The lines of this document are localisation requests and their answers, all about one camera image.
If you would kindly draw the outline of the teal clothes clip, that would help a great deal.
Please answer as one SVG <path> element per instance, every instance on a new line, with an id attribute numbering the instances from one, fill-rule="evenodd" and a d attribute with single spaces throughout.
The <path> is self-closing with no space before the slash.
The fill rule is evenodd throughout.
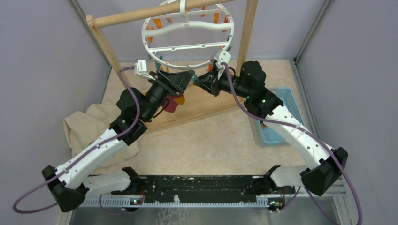
<path id="1" fill-rule="evenodd" d="M 192 78 L 191 78 L 191 83 L 190 83 L 190 85 L 194 85 L 197 81 L 199 81 L 199 77 L 198 77 L 196 74 L 194 74 L 194 75 L 192 76 Z"/>

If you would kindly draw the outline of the purple red striped sock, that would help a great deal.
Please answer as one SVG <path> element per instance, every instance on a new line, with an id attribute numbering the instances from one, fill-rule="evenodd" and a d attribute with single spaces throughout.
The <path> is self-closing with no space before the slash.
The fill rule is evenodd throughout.
<path id="1" fill-rule="evenodd" d="M 184 103 L 185 103 L 185 97 L 183 94 L 178 96 L 168 96 L 164 108 L 166 112 L 174 113 L 176 108 L 179 105 L 183 105 Z"/>

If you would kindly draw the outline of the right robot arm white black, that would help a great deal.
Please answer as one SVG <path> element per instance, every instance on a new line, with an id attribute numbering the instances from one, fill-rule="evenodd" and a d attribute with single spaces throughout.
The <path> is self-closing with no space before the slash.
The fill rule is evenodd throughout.
<path id="1" fill-rule="evenodd" d="M 342 176 L 348 153 L 325 144 L 309 131 L 275 93 L 265 87 L 266 73 L 258 61 L 243 63 L 240 75 L 231 75 L 226 63 L 198 77 L 194 85 L 218 96 L 225 91 L 245 99 L 239 107 L 276 131 L 304 160 L 302 166 L 273 166 L 264 180 L 270 193 L 284 186 L 300 186 L 322 196 Z"/>

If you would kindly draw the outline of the wooden hanger stand frame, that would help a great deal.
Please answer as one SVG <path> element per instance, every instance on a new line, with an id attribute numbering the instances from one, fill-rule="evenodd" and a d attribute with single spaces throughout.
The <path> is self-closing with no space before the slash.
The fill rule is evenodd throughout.
<path id="1" fill-rule="evenodd" d="M 203 6 L 210 6 L 214 4 L 223 4 L 222 0 L 186 0 L 185 8 L 194 9 Z M 179 11 L 179 6 L 176 0 L 167 0 L 155 7 L 148 7 L 140 10 L 119 13 L 96 18 L 93 15 L 86 16 L 86 22 L 89 30 L 92 32 L 94 39 L 99 44 L 101 51 L 104 53 L 106 59 L 110 62 L 115 72 L 121 69 L 119 60 L 110 46 L 102 32 L 102 28 L 115 26 L 123 23 L 135 22 L 144 20 L 149 17 L 165 15 L 169 13 L 176 13 Z M 150 132 L 156 132 L 167 128 L 179 126 L 181 124 L 198 121 L 204 118 L 209 118 L 221 113 L 228 112 L 234 108 L 234 104 L 228 101 L 226 97 L 222 100 L 216 100 L 213 96 L 206 97 L 201 94 L 199 89 L 194 85 L 188 85 L 188 90 L 184 94 L 185 103 L 177 107 L 174 113 L 168 113 L 161 116 L 159 122 L 149 125 Z"/>

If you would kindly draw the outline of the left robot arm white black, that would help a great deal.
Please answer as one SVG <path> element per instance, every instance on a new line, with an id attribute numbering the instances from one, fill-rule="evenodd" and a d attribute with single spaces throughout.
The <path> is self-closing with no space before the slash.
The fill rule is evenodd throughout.
<path id="1" fill-rule="evenodd" d="M 121 113 L 105 132 L 70 161 L 42 170 L 47 187 L 62 212 L 78 208 L 90 197 L 107 193 L 139 194 L 142 191 L 143 181 L 130 167 L 105 175 L 93 175 L 93 171 L 137 141 L 166 99 L 183 94 L 194 74 L 193 70 L 152 71 L 149 74 L 152 85 L 145 94 L 126 85 L 117 102 Z"/>

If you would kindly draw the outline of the white round clip hanger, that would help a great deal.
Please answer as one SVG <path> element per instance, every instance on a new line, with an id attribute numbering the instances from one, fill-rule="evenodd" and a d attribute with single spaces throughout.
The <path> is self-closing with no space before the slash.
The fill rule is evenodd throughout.
<path id="1" fill-rule="evenodd" d="M 176 3 L 178 12 L 145 19 L 141 29 L 144 48 L 158 69 L 212 68 L 216 51 L 231 49 L 235 29 L 231 13 L 223 4 L 187 9 L 186 1 Z M 230 23 L 224 24 L 227 14 Z"/>

